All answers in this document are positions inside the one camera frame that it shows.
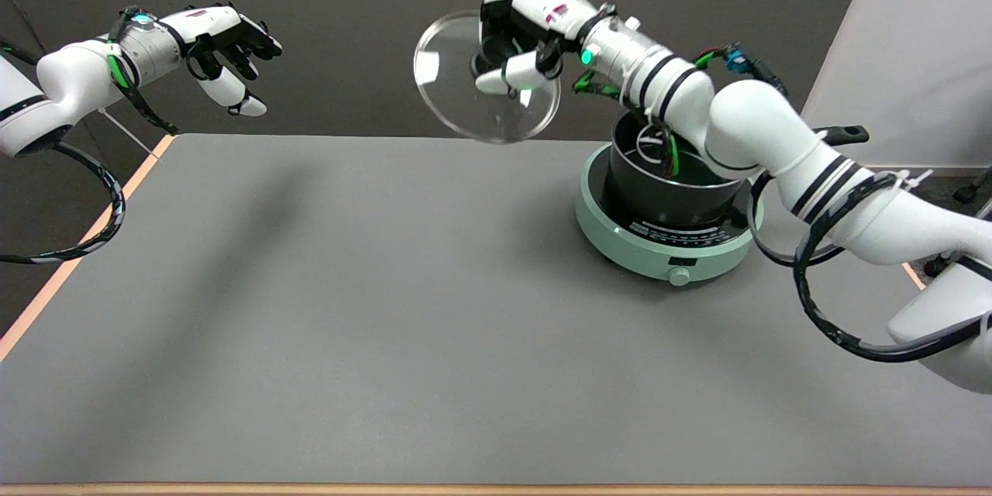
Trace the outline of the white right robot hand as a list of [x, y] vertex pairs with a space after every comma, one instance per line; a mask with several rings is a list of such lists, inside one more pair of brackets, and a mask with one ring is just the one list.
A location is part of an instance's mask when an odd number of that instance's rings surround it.
[[506, 96], [555, 81], [564, 54], [592, 66], [601, 49], [586, 40], [616, 13], [588, 0], [483, 0], [480, 6], [479, 49], [470, 63], [475, 87]]

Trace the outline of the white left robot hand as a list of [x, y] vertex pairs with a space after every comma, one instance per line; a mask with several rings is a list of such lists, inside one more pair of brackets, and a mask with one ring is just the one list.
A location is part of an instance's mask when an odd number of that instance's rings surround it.
[[263, 22], [254, 22], [230, 4], [215, 4], [173, 13], [159, 24], [174, 34], [189, 74], [209, 99], [228, 115], [261, 117], [266, 104], [246, 86], [259, 74], [253, 62], [283, 54], [282, 43]]

